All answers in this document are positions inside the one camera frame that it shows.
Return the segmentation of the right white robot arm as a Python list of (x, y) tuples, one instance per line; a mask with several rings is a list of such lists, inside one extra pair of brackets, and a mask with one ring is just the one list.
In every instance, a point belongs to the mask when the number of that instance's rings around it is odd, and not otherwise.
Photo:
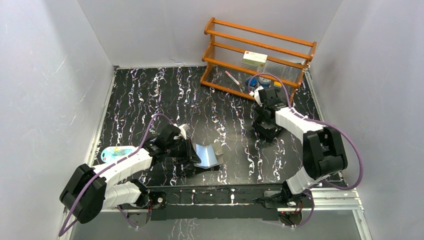
[(289, 107), (273, 88), (260, 86), (249, 94), (258, 104), (252, 124), (255, 132), (272, 142), (281, 132), (288, 131), (302, 144), (302, 166), (282, 184), (280, 195), (286, 206), (295, 207), (305, 190), (347, 168), (343, 141), (336, 129), (313, 122)]

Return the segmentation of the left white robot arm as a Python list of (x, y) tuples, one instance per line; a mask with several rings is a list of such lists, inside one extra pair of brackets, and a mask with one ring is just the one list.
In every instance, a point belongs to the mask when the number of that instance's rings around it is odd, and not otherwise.
[(119, 160), (94, 167), (86, 163), (78, 166), (60, 194), (60, 202), (81, 224), (90, 222), (104, 209), (124, 204), (146, 208), (151, 202), (150, 190), (137, 179), (121, 181), (167, 158), (200, 163), (187, 136), (188, 129), (187, 124), (168, 124), (157, 137)]

